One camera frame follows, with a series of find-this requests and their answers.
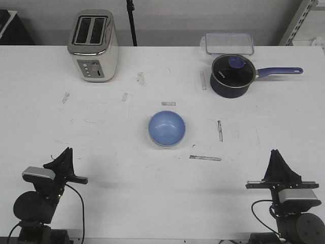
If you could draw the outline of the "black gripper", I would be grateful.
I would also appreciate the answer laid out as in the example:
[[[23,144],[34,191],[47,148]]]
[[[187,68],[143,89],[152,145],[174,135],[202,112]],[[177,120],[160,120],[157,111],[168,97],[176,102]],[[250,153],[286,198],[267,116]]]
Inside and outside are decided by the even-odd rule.
[[[51,201],[60,200],[68,182],[83,185],[88,183],[87,177],[75,175],[73,166],[73,149],[70,147],[67,147],[52,162],[44,164],[43,168],[52,170],[55,174],[59,175],[55,177],[53,183],[49,186],[48,197]]]
[[[278,178],[278,169],[280,178],[287,184],[275,181]],[[314,181],[302,181],[302,177],[291,170],[277,149],[271,150],[269,164],[264,176],[264,180],[265,181],[248,181],[245,187],[247,189],[275,190],[319,188],[319,184]]]

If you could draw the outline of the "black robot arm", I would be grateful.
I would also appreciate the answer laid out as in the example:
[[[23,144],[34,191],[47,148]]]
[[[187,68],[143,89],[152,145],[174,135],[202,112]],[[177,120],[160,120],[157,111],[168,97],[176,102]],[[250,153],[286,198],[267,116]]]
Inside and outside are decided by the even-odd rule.
[[[76,176],[73,166],[73,149],[67,147],[52,162],[42,167],[27,167],[22,178],[34,186],[34,191],[21,194],[13,205],[13,213],[20,221],[10,231],[7,243],[16,227],[21,227],[17,243],[74,243],[65,229],[52,229],[51,223],[65,187],[72,189],[82,205],[82,237],[85,239],[85,208],[81,194],[68,182],[87,184],[88,178]]]
[[[264,178],[248,181],[245,187],[271,191],[269,213],[277,225],[277,230],[252,233],[249,243],[324,243],[324,222],[309,213],[310,208],[321,205],[313,191],[319,184],[302,181],[278,150],[271,151]]]

